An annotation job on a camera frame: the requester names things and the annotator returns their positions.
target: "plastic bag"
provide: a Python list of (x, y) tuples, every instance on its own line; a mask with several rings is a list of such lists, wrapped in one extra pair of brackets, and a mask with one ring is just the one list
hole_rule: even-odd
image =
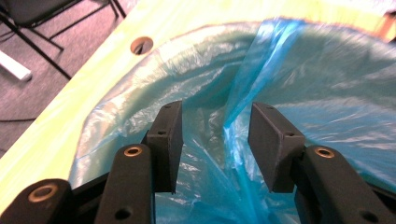
[(292, 194), (270, 194), (248, 146), (253, 101), (279, 109), (307, 144), (341, 151), (396, 192), (396, 48), (358, 32), (275, 20), (205, 27), (150, 53), (87, 117), (70, 177), (107, 172), (160, 107), (183, 100), (177, 194), (158, 223), (298, 223)]

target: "gray carpet floor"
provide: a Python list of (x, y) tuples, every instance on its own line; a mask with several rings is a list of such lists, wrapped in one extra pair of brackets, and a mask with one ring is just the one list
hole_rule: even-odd
[[(50, 36), (70, 24), (71, 21), (76, 21), (94, 10), (101, 4), (101, 1), (83, 1), (36, 29)], [(137, 3), (137, 0), (119, 1), (127, 14)], [(64, 47), (63, 51), (59, 51), (29, 30), (22, 29), (22, 32), (73, 76), (122, 20), (122, 16), (115, 17), (111, 7), (102, 9), (54, 38), (55, 42)], [(0, 35), (8, 31), (9, 29), (4, 24), (0, 24)], [(30, 69), (33, 78), (27, 82), (20, 81), (0, 67), (0, 120), (36, 118), (68, 80), (17, 35), (7, 40), (6, 37), (8, 36), (0, 38), (2, 41), (0, 50)], [(0, 158), (31, 123), (32, 121), (0, 122)]]

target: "round hole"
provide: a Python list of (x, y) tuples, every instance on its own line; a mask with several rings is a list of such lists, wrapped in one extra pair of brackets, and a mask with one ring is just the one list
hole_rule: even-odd
[(142, 36), (134, 40), (131, 44), (131, 52), (135, 55), (141, 55), (149, 52), (154, 46), (154, 42), (150, 37)]
[(324, 148), (324, 147), (315, 148), (315, 152), (319, 156), (324, 157), (324, 158), (328, 158), (329, 159), (329, 158), (333, 158), (334, 157), (334, 153), (331, 150), (329, 150), (327, 148)]
[(369, 222), (378, 222), (378, 217), (369, 211), (360, 211), (361, 216)]
[(142, 153), (142, 148), (140, 147), (129, 147), (124, 150), (124, 155), (127, 157), (134, 157)]
[(33, 190), (32, 193), (29, 194), (29, 201), (32, 203), (39, 203), (46, 201), (48, 198), (52, 197), (57, 190), (58, 187), (52, 183), (45, 186), (41, 186)]
[(115, 215), (116, 220), (124, 220), (130, 216), (131, 216), (131, 212), (126, 208), (121, 208), (119, 211), (117, 211)]

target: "yellow table surface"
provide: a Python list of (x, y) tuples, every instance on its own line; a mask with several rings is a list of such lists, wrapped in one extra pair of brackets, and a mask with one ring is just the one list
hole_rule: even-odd
[(386, 41), (396, 33), (392, 19), (318, 0), (140, 1), (0, 160), (0, 213), (27, 186), (42, 179), (69, 177), (85, 118), (145, 56), (130, 51), (135, 39), (149, 36), (156, 49), (206, 25), (275, 17), (345, 25)]

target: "translucent plastic bag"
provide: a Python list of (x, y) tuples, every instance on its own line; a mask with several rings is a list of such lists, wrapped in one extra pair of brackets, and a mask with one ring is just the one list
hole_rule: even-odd
[(131, 70), (88, 116), (70, 181), (107, 172), (160, 107), (183, 100), (177, 194), (158, 223), (297, 223), (292, 194), (270, 194), (247, 143), (253, 101), (278, 108), (307, 144), (341, 151), (396, 192), (396, 48), (358, 32), (276, 20), (205, 27)]

